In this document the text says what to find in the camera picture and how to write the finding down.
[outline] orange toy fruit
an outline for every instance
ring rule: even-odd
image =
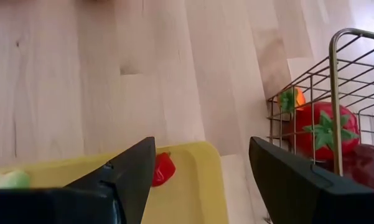
[[[304,105],[305,103],[304,94],[298,87],[289,88],[278,95],[278,106],[282,112],[292,112],[295,107]]]

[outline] light green toy fruit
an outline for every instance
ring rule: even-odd
[[[22,170],[0,174],[0,189],[19,189],[30,187],[30,177]]]

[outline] red bell pepper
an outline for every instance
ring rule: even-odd
[[[333,172],[333,161],[318,165]],[[343,155],[343,172],[344,177],[374,189],[374,146],[359,144],[352,152]]]
[[[333,159],[334,140],[333,140],[333,111],[332,104],[329,102],[314,103],[314,136],[312,137],[311,105],[307,105],[296,110],[296,148],[307,157],[313,157],[312,142],[314,141],[317,160]],[[351,111],[340,106],[340,122],[342,127],[342,152],[343,154],[353,151],[358,144],[358,124],[357,119]],[[292,120],[286,128],[287,133],[293,133]],[[293,142],[293,135],[289,136],[290,142]]]
[[[152,186],[157,187],[169,180],[175,172],[175,165],[170,159],[169,153],[163,152],[156,155],[154,178]]]

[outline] wire basket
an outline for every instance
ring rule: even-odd
[[[292,90],[296,95],[302,94],[307,101],[293,106],[291,110],[280,109],[279,96],[285,91]],[[331,39],[329,56],[298,76],[276,95],[268,99],[270,121],[269,141],[279,144],[288,151],[299,154],[296,139],[302,134],[296,131],[298,110],[311,107],[312,129],[312,157],[315,164],[320,162],[316,158],[314,105],[320,101],[329,102],[333,116],[333,160],[334,172],[343,175],[342,166],[342,125],[340,106],[350,110],[356,117],[358,124],[359,143],[374,145],[374,33],[359,29],[342,29]],[[287,126],[292,131],[285,131]]]

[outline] yellow tray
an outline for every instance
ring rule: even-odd
[[[217,150],[207,142],[195,142],[158,148],[156,152],[170,152],[176,171],[164,185],[151,188],[143,224],[227,224]],[[22,169],[30,174],[32,187],[62,187],[99,168],[116,155],[118,153],[0,168],[0,172]]]

